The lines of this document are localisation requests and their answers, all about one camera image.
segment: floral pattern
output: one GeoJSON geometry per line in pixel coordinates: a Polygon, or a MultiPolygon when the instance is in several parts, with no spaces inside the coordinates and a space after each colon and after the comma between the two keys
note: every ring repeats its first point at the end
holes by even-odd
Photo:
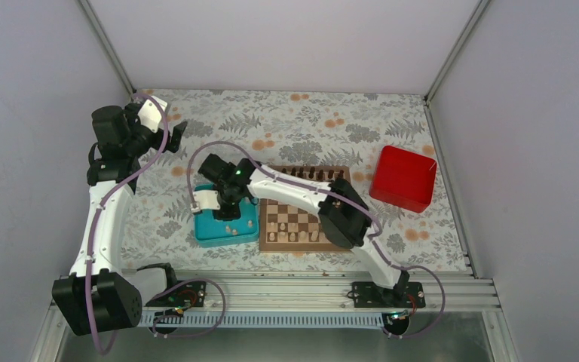
{"type": "MultiPolygon", "coordinates": [[[[381,242],[396,261],[437,271],[465,271],[463,252],[443,178],[437,173],[432,204],[413,213],[372,199],[369,186],[382,148],[392,145],[435,157],[420,96],[231,90],[144,90],[171,103],[170,125],[188,122],[180,150],[163,154],[138,181],[121,249],[123,266],[170,262],[188,270],[365,270],[351,253],[260,253],[258,243],[201,248],[195,241],[185,178],[189,156],[204,143],[228,140],[268,164],[348,166],[354,188],[384,227],[381,242]]],[[[228,146],[203,150],[236,162],[228,146]]],[[[140,161],[154,155],[151,150],[140,161]]]]}

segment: white wall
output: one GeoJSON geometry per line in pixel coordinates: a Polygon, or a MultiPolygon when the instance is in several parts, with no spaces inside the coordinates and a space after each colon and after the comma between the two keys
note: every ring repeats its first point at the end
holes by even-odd
{"type": "Polygon", "coordinates": [[[0,1],[0,361],[29,358],[80,244],[90,113],[126,97],[76,2],[0,1]]]}
{"type": "Polygon", "coordinates": [[[90,0],[135,87],[425,94],[477,0],[90,0]]]}
{"type": "Polygon", "coordinates": [[[492,2],[432,110],[520,356],[579,360],[579,2],[492,2]]]}

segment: gray floor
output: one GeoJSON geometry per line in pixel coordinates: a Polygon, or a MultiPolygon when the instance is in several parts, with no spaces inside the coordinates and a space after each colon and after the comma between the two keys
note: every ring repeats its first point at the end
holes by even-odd
{"type": "MultiPolygon", "coordinates": [[[[412,319],[411,332],[432,314],[412,319]]],[[[490,361],[480,313],[448,313],[428,335],[388,340],[376,330],[218,329],[198,339],[155,339],[146,328],[124,330],[110,354],[94,353],[90,336],[69,333],[60,361],[490,361]]]]}

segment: red plastic bin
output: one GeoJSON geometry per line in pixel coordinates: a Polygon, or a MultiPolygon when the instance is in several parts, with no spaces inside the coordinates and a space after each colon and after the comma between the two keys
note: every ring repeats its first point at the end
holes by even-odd
{"type": "Polygon", "coordinates": [[[422,213],[431,204],[436,160],[385,146],[378,157],[369,195],[403,209],[422,213]]]}

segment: chessboard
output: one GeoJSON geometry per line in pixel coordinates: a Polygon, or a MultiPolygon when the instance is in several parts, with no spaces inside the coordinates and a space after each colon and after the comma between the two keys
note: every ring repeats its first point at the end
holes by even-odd
{"type": "MultiPolygon", "coordinates": [[[[350,181],[344,166],[270,166],[274,170],[302,179],[350,181]]],[[[350,250],[337,247],[325,238],[318,216],[275,200],[261,200],[259,249],[262,252],[330,252],[350,250]]]]}

